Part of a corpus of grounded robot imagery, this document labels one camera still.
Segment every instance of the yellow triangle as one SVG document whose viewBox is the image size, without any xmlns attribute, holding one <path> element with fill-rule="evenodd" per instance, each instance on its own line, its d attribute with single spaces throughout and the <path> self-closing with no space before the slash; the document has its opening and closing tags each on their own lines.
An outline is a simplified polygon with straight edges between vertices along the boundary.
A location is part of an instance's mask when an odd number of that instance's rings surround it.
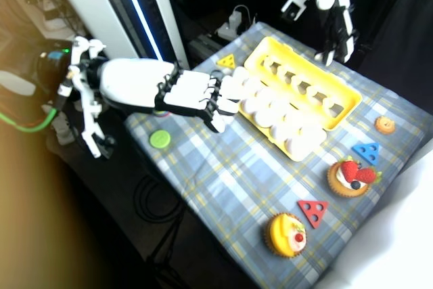
<svg viewBox="0 0 433 289">
<path fill-rule="evenodd" d="M 217 65 L 222 67 L 228 67 L 231 69 L 235 68 L 235 55 L 229 54 L 228 56 L 224 57 L 223 59 L 220 59 L 216 62 Z"/>
</svg>

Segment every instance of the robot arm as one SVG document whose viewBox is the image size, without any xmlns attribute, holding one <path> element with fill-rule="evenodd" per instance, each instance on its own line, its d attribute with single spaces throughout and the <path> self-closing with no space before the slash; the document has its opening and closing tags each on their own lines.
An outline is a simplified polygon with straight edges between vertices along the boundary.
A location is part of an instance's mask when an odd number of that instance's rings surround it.
<svg viewBox="0 0 433 289">
<path fill-rule="evenodd" d="M 101 104 L 95 93 L 111 106 L 129 112 L 170 111 L 199 116 L 214 132 L 225 130 L 222 115 L 238 111 L 240 87 L 231 76 L 184 70 L 177 63 L 153 59 L 98 57 L 104 48 L 99 40 L 76 37 L 72 46 L 68 76 L 81 94 L 85 129 L 83 139 L 95 158 L 110 155 L 113 139 L 106 137 L 97 123 Z M 89 60 L 81 55 L 89 51 Z"/>
<path fill-rule="evenodd" d="M 308 0 L 287 0 L 281 11 L 283 17 L 296 21 L 306 9 Z M 327 19 L 323 25 L 326 33 L 323 52 L 315 56 L 316 60 L 322 61 L 329 66 L 332 60 L 338 58 L 347 62 L 355 46 L 353 36 L 354 29 L 350 18 L 350 0 L 315 0 L 319 10 L 327 13 Z"/>
</svg>

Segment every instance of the plaid tablecloth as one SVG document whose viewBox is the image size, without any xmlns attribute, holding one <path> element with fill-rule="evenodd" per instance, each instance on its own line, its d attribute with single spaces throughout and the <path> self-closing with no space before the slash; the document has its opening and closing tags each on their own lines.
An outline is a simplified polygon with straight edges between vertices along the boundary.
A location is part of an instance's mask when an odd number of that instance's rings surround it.
<svg viewBox="0 0 433 289">
<path fill-rule="evenodd" d="M 265 36 L 287 43 L 309 60 L 314 55 L 305 45 L 258 23 L 196 70 L 219 68 L 215 62 L 230 53 L 240 66 Z M 133 114 L 126 121 L 141 149 L 263 288 L 307 288 L 314 284 L 429 135 L 433 123 L 433 116 L 341 64 L 334 62 L 329 69 L 322 68 L 360 91 L 363 102 L 302 162 L 291 161 L 240 114 L 222 134 L 210 132 L 198 118 L 173 114 L 164 118 Z M 392 135 L 382 135 L 373 127 L 381 115 L 395 120 L 397 129 Z M 149 144 L 150 134 L 158 129 L 171 134 L 171 143 L 163 150 Z M 329 166 L 348 155 L 357 157 L 351 148 L 371 142 L 380 144 L 377 168 L 383 172 L 382 182 L 359 198 L 335 195 L 327 185 Z M 318 229 L 309 225 L 298 200 L 329 202 Z M 294 213 L 306 225 L 308 244 L 293 259 L 272 254 L 263 241 L 266 222 L 281 212 Z"/>
</svg>

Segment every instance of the green round object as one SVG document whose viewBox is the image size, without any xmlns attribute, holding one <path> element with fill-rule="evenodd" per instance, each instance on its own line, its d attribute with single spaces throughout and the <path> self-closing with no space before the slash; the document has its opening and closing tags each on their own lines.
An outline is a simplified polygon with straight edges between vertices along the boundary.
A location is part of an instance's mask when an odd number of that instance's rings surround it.
<svg viewBox="0 0 433 289">
<path fill-rule="evenodd" d="M 162 149 L 170 143 L 170 133 L 165 130 L 158 130 L 150 135 L 150 145 L 154 148 Z"/>
</svg>

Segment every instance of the green cable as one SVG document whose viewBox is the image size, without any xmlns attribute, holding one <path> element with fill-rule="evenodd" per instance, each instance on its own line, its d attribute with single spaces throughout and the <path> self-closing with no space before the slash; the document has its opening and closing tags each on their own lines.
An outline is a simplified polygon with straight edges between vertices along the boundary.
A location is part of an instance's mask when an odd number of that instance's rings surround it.
<svg viewBox="0 0 433 289">
<path fill-rule="evenodd" d="M 56 114 L 57 114 L 57 110 L 55 108 L 52 108 L 49 111 L 49 113 L 48 113 L 47 117 L 45 118 L 45 120 L 41 124 L 39 124 L 39 125 L 37 125 L 35 127 L 30 127 L 30 128 L 18 125 L 14 120 L 8 118 L 3 113 L 0 113 L 0 119 L 3 120 L 3 121 L 5 121 L 7 124 L 15 127 L 17 130 L 20 130 L 22 132 L 32 133 L 32 132 L 38 132 L 38 131 L 44 129 L 47 125 L 49 125 L 49 123 L 53 120 L 53 118 L 54 118 L 54 116 Z"/>
</svg>

